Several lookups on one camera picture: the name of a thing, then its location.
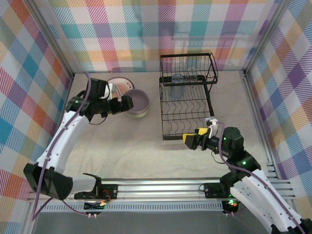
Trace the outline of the purple bowl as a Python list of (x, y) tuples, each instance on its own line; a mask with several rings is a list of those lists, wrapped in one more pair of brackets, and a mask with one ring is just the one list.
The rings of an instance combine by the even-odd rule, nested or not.
[(132, 89), (127, 91), (125, 96), (132, 98), (134, 107), (127, 111), (130, 115), (141, 115), (145, 113), (149, 108), (149, 97), (148, 95), (140, 89)]

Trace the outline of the pale green bowl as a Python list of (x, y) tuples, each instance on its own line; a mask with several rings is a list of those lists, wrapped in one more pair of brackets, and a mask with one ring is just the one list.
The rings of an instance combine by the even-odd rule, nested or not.
[(130, 113), (129, 111), (126, 112), (127, 116), (131, 117), (131, 118), (142, 118), (145, 117), (148, 113), (149, 109), (147, 108), (144, 112), (142, 112), (141, 114), (134, 114), (134, 113)]

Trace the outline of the white plate orange sunburst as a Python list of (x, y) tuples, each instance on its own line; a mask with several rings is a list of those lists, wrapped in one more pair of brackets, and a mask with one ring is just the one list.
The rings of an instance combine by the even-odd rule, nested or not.
[(112, 84), (112, 98), (119, 98), (135, 88), (134, 84), (125, 77), (114, 77), (107, 81), (109, 84)]

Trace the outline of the black wire dish rack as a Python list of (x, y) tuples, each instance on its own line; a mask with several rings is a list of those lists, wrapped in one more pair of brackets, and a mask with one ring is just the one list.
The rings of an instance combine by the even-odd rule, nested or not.
[[(198, 81), (186, 80), (187, 68), (194, 66)], [(171, 84), (174, 74), (184, 82)], [(172, 54), (160, 56), (159, 95), (163, 140), (181, 140), (184, 133), (206, 125), (205, 118), (214, 116), (211, 89), (218, 82), (218, 68), (213, 53)], [(172, 100), (171, 86), (184, 86), (183, 98)]]

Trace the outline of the translucent blue cup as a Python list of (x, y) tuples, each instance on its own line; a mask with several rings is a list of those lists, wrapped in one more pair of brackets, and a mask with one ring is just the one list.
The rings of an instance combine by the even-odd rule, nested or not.
[[(171, 78), (171, 84), (180, 84), (184, 82), (184, 76), (182, 74), (174, 74)], [(183, 98), (184, 86), (171, 86), (170, 87), (170, 97), (172, 100), (180, 100)]]

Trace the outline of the clear glass cup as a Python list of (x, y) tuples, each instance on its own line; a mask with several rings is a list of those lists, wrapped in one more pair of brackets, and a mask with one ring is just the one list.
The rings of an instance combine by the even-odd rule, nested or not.
[(191, 67), (187, 68), (186, 80), (188, 82), (197, 82), (198, 81), (198, 75), (197, 75), (196, 67), (191, 66)]

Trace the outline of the controller circuit board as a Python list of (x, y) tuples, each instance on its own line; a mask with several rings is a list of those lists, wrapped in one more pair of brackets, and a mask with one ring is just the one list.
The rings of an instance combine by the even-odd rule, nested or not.
[(83, 209), (85, 211), (87, 211), (87, 210), (103, 210), (106, 205), (107, 205), (107, 202), (104, 200), (102, 200), (100, 202), (84, 202)]
[(234, 214), (239, 210), (240, 202), (234, 199), (222, 201), (222, 208), (224, 214)]

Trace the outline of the aluminium side rail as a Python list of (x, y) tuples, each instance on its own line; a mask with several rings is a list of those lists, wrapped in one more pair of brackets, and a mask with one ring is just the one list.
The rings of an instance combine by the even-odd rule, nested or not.
[[(47, 153), (49, 151), (49, 149), (51, 148), (51, 145), (52, 145), (52, 142), (54, 141), (54, 139), (56, 138), (56, 135), (58, 134), (59, 132), (59, 126), (60, 125), (64, 125), (65, 123), (62, 123), (63, 121), (63, 115), (64, 115), (64, 111), (65, 111), (65, 107), (66, 107), (66, 103), (67, 103), (67, 99), (68, 99), (68, 96), (70, 94), (70, 89), (71, 89), (71, 86), (72, 86), (72, 83), (73, 83), (73, 78), (69, 78), (65, 84), (65, 89), (64, 91), (61, 93), (61, 99), (60, 99), (60, 102), (58, 104), (57, 107), (59, 107), (58, 109), (58, 113), (56, 115), (56, 123), (53, 125), (53, 128), (52, 128), (52, 136), (50, 137), (49, 139), (49, 144), (47, 145), (47, 148), (45, 149), (44, 151), (44, 155), (43, 156), (43, 160), (46, 159), (47, 157)], [(68, 155), (69, 154), (65, 154), (65, 159), (67, 160), (68, 159)], [(57, 155), (51, 155), (52, 157), (50, 158), (51, 161), (49, 161), (48, 163), (54, 163), (56, 162), (56, 159), (57, 159)], [(64, 172), (65, 170), (65, 165), (66, 165), (66, 161), (64, 161), (63, 159), (58, 162), (58, 166), (60, 166), (60, 172)]]
[(280, 174), (279, 174), (278, 169), (276, 168), (275, 159), (273, 157), (273, 152), (272, 152), (269, 140), (265, 133), (264, 124), (262, 122), (261, 114), (260, 114), (260, 111), (258, 110), (256, 99), (252, 91), (252, 87), (249, 82), (248, 76), (246, 75), (244, 70), (240, 70), (239, 75), (240, 75), (240, 78), (242, 79), (242, 85), (246, 93), (249, 106), (251, 108), (253, 121), (256, 127), (256, 132), (257, 132), (258, 138), (262, 144), (262, 147), (265, 153), (266, 165), (269, 167), (268, 169), (269, 178), (279, 180), (281, 179)]

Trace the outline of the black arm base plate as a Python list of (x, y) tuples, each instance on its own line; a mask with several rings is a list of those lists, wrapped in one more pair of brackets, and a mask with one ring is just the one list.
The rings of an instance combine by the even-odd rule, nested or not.
[(118, 185), (117, 184), (101, 184), (98, 189), (98, 198), (102, 200), (117, 199)]
[(230, 189), (223, 183), (204, 183), (204, 193), (206, 198), (229, 198)]

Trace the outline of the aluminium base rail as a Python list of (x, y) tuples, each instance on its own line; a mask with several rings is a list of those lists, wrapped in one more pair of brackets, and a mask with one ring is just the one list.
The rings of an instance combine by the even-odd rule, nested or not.
[[(275, 180), (268, 178), (277, 192), (284, 199), (295, 197), (292, 185), (287, 180)], [(204, 193), (204, 183), (219, 183), (217, 177), (206, 178), (159, 178), (159, 179), (121, 179), (111, 178), (100, 180), (101, 184), (117, 184), (118, 194), (115, 201), (191, 201), (203, 199), (230, 200), (229, 198), (206, 198)], [(39, 195), (40, 199), (49, 198), (47, 195)], [(70, 194), (65, 200), (85, 200), (96, 202), (101, 199), (76, 199), (74, 194)]]

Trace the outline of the aluminium frame post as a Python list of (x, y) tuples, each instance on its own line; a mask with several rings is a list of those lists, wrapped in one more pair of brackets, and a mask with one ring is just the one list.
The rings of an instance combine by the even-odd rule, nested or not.
[(292, 0), (273, 0), (272, 6), (266, 14), (264, 22), (261, 24), (260, 30), (256, 35), (255, 42), (247, 55), (242, 69), (244, 76), (247, 77), (251, 73), (291, 1)]
[(49, 27), (49, 24), (44, 19), (40, 9), (37, 7), (35, 0), (22, 0), (22, 1), (29, 10), (30, 14), (33, 16), (47, 43), (51, 46), (52, 51), (54, 52), (56, 58), (59, 60), (65, 73), (72, 80), (74, 78), (73, 70), (71, 69), (69, 62), (67, 61), (63, 51), (61, 50), (61, 47), (59, 46), (56, 38), (54, 37)]

